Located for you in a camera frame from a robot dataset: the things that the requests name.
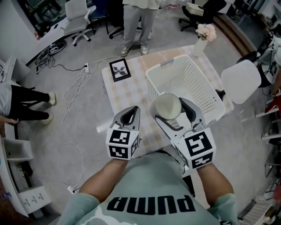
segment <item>picture frame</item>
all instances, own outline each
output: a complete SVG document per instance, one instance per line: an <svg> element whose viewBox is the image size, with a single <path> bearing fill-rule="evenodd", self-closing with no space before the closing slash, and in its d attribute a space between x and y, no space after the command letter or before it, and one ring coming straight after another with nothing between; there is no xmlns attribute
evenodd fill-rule
<svg viewBox="0 0 281 225"><path fill-rule="evenodd" d="M114 82L131 77L127 62L124 58L109 63Z"/></svg>

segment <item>black picture frame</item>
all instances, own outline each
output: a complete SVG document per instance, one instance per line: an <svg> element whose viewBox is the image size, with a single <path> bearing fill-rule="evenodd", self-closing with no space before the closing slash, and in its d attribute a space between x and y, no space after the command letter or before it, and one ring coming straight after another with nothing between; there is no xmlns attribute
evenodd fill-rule
<svg viewBox="0 0 281 225"><path fill-rule="evenodd" d="M125 68L126 68L127 73L128 73L127 75L124 75L124 76L121 76L121 77L116 77L116 76L115 76L113 66L114 66L115 63L118 63L118 62L123 62L123 63L124 63ZM113 77L114 82L117 82L117 81L119 81L119 80L123 80L123 79L126 79L126 78L131 77L131 73L130 73L130 71L129 71L127 62L126 62L126 60L125 60L124 58L122 58L122 59L120 59L120 60L116 60L116 61L110 62L110 63L109 63L109 66L110 66L110 70L111 70L111 73L112 73L112 77Z"/></svg>

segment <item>pink flower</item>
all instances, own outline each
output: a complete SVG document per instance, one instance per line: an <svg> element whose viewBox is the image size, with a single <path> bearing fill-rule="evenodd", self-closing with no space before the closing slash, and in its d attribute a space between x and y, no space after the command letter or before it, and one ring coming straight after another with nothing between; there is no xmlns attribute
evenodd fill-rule
<svg viewBox="0 0 281 225"><path fill-rule="evenodd" d="M208 41L216 39L216 30L212 24L199 24L196 32L202 39L207 39Z"/></svg>

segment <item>gray sweatpants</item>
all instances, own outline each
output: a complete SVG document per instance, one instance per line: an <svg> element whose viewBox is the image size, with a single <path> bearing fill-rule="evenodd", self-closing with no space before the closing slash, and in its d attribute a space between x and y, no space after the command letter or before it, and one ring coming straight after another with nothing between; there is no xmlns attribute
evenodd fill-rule
<svg viewBox="0 0 281 225"><path fill-rule="evenodd" d="M124 45L131 47L135 40L137 25L141 17L141 36L140 44L148 45L148 36L152 29L153 21L156 17L157 10L155 9L141 9L137 6L124 5Z"/></svg>

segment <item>white laundry basket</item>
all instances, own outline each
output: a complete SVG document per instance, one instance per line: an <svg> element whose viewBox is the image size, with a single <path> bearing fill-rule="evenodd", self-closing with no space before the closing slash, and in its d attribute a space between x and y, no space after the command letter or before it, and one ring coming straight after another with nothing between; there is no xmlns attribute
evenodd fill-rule
<svg viewBox="0 0 281 225"><path fill-rule="evenodd" d="M173 93L196 104L204 113L206 125L219 120L225 107L211 83L188 55L179 55L146 71L148 94L155 100L161 93ZM190 127L184 113L169 121L174 127Z"/></svg>

